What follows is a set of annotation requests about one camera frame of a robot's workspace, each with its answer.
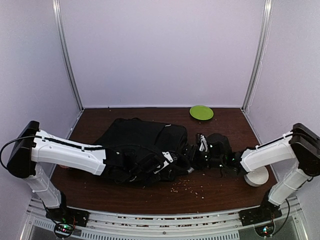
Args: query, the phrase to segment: black bag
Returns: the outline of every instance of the black bag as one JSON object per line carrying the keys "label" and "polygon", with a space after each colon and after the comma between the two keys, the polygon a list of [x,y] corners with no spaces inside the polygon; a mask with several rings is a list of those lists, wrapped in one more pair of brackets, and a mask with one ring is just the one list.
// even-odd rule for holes
{"label": "black bag", "polygon": [[118,118],[95,144],[107,148],[101,176],[117,183],[174,181],[191,168],[184,126]]}

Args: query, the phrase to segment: white backdrop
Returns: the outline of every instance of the white backdrop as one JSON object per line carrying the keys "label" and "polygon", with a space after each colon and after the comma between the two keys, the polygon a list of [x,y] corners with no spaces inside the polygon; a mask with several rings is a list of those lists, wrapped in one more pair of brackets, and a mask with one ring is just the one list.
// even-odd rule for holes
{"label": "white backdrop", "polygon": [[[79,109],[73,96],[51,0],[0,0],[0,146],[31,120],[65,138]],[[2,154],[7,164],[11,147]],[[48,172],[51,164],[45,165]],[[0,166],[0,239],[19,239],[30,187]]]}
{"label": "white backdrop", "polygon": [[64,0],[84,107],[240,107],[263,0]]}
{"label": "white backdrop", "polygon": [[[262,142],[303,123],[320,135],[320,1],[275,1],[249,119]],[[292,160],[274,164],[283,178]],[[310,239],[320,236],[320,177],[297,192]]]}

